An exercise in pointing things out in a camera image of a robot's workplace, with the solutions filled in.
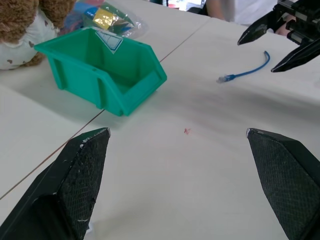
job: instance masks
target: blue ethernet cable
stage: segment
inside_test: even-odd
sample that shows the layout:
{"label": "blue ethernet cable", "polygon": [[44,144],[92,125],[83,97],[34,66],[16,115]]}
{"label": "blue ethernet cable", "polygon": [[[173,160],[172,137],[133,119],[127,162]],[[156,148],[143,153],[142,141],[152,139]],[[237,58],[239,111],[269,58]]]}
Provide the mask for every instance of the blue ethernet cable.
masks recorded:
{"label": "blue ethernet cable", "polygon": [[222,84],[222,83],[226,83],[226,82],[230,82],[233,79],[245,76],[245,75],[249,75],[249,74],[253,74],[261,69],[263,69],[269,62],[270,62],[270,54],[267,51],[264,51],[264,55],[265,55],[265,63],[263,65],[261,65],[260,67],[253,69],[251,71],[246,71],[240,74],[230,74],[230,75],[226,75],[226,76],[221,76],[219,77],[219,79],[217,80],[217,83]]}

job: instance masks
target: bin label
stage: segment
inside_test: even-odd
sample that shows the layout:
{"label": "bin label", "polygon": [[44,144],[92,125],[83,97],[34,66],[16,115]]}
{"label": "bin label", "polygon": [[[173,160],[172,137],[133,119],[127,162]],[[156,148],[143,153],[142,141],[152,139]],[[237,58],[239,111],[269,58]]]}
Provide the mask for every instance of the bin label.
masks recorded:
{"label": "bin label", "polygon": [[124,39],[120,36],[117,36],[111,32],[107,31],[97,31],[95,34],[103,41],[106,47],[115,54]]}

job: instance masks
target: green plastic bin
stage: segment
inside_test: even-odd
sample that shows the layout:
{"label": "green plastic bin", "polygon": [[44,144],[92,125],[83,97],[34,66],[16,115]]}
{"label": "green plastic bin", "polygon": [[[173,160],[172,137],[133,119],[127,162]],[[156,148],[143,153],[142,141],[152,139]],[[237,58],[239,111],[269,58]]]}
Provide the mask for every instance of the green plastic bin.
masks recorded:
{"label": "green plastic bin", "polygon": [[97,33],[102,32],[81,29],[35,49],[47,55],[59,89],[117,116],[129,116],[167,75],[149,45],[123,38],[114,52]]}

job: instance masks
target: stuffed animal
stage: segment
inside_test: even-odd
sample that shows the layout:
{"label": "stuffed animal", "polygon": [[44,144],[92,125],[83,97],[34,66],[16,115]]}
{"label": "stuffed animal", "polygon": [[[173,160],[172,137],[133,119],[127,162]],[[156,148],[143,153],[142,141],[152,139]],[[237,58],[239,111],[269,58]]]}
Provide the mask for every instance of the stuffed animal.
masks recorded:
{"label": "stuffed animal", "polygon": [[0,0],[0,70],[35,66],[34,46],[57,37],[76,0]]}

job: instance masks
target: white table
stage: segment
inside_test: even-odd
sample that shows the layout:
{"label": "white table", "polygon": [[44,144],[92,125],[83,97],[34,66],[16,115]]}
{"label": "white table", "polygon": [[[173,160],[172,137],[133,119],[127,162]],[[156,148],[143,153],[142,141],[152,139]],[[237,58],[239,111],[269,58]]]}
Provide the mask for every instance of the white table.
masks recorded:
{"label": "white table", "polygon": [[[159,60],[209,19],[141,0],[122,2],[147,22],[149,31],[139,40],[150,44]],[[0,76],[1,199],[100,110],[71,93],[60,91],[46,60],[37,67],[1,71]],[[107,124],[115,127],[121,121],[109,115]]]}
{"label": "white table", "polygon": [[[92,216],[99,240],[287,239],[262,191],[246,130],[287,135],[320,156],[319,60],[270,73],[296,45],[267,34],[238,47],[243,30],[210,20],[162,62],[168,81],[131,117],[110,121],[104,112],[81,131],[111,128]],[[257,67],[264,50],[272,58],[265,69],[216,83]],[[2,200],[2,216],[40,171]]]}

